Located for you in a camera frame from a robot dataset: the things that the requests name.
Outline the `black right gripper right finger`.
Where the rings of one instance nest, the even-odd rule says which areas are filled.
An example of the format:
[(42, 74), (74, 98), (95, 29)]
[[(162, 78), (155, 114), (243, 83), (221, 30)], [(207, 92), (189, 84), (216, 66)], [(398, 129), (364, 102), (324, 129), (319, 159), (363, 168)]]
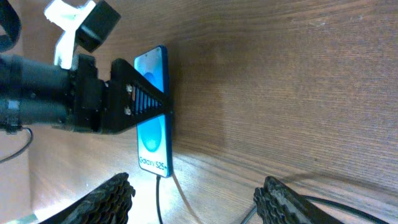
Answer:
[(253, 200), (264, 223), (341, 224), (273, 176), (255, 188)]

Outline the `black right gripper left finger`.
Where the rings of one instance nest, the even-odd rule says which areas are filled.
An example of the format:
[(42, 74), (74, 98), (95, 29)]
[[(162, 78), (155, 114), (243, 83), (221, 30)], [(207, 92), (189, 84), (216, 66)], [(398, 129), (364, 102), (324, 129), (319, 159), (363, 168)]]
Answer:
[(118, 173), (44, 223), (127, 224), (128, 212), (136, 190), (128, 181), (129, 174)]

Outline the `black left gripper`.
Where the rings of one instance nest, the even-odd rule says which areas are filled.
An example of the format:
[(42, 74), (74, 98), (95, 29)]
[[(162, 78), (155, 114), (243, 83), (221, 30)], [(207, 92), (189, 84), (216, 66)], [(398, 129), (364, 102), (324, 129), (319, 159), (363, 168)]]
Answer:
[(112, 62), (106, 87), (105, 81), (98, 78), (95, 58), (75, 55), (68, 81), (69, 131), (119, 134), (172, 111), (171, 98), (121, 58)]

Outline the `blue Galaxy smartphone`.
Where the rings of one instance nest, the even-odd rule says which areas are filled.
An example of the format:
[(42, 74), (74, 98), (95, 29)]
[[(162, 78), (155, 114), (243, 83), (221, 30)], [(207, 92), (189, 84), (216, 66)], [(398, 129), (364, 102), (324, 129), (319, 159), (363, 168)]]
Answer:
[[(167, 48), (151, 49), (134, 59), (134, 68), (166, 95), (169, 91)], [(172, 175), (172, 121), (170, 114), (158, 115), (136, 126), (139, 167), (168, 178)]]

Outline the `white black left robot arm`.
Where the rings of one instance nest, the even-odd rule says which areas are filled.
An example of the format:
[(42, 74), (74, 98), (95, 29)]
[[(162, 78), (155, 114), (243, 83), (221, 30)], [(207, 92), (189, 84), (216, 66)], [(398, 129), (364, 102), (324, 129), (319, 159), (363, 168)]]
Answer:
[(98, 77), (91, 53), (108, 37), (120, 15), (97, 2), (73, 33), (72, 45), (85, 54), (69, 65), (48, 65), (9, 55), (21, 33), (21, 22), (8, 1), (1, 2), (1, 129), (9, 134), (31, 124), (46, 124), (79, 133), (117, 134), (160, 114), (172, 100), (133, 66), (118, 58), (108, 81)]

